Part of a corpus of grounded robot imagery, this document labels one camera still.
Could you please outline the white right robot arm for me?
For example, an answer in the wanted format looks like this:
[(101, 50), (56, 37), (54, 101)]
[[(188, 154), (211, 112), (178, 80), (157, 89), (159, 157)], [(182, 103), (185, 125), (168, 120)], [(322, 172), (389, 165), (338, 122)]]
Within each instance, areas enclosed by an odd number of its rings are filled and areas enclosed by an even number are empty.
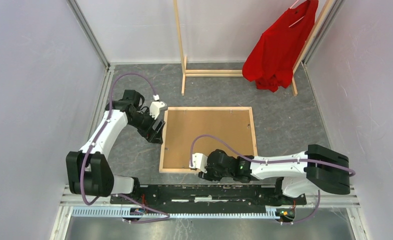
[(273, 198), (286, 204), (308, 192), (322, 190), (334, 195), (350, 193), (349, 158), (318, 144), (310, 144), (306, 151), (284, 156), (229, 156), (216, 149), (209, 155), (193, 153), (189, 168), (199, 170), (198, 176), (207, 181), (231, 178), (235, 182), (249, 183), (277, 178)]

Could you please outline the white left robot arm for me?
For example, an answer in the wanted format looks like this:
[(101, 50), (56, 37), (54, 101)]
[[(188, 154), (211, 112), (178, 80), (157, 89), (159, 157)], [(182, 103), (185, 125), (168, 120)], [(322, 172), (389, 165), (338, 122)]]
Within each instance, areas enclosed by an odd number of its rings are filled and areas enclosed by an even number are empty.
[(165, 121), (160, 116), (167, 104), (154, 95), (150, 106), (135, 90), (125, 90), (119, 100), (110, 101), (103, 118), (90, 139), (78, 151), (66, 156), (69, 190), (72, 194), (109, 197), (122, 194), (130, 204), (137, 203), (142, 191), (136, 177), (114, 175), (108, 157), (119, 134), (126, 126), (134, 127), (147, 142), (162, 144)]

